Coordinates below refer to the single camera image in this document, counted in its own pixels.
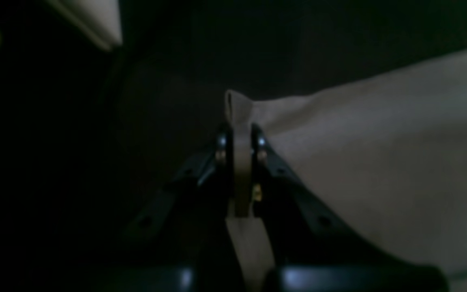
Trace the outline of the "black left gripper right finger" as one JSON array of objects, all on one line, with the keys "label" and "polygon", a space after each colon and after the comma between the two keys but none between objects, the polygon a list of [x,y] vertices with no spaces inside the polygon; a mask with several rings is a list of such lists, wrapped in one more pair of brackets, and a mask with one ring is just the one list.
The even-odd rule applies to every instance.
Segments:
[{"label": "black left gripper right finger", "polygon": [[251,126],[253,179],[276,267],[265,292],[447,292],[435,266],[410,264],[365,240],[300,181]]}]

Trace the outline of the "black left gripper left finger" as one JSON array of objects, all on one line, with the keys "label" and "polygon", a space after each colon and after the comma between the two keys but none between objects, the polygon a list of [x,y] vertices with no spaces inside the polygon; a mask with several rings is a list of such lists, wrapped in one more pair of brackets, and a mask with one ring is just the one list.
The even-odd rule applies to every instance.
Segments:
[{"label": "black left gripper left finger", "polygon": [[232,194],[232,128],[222,125],[128,225],[110,292],[232,292],[225,217]]}]

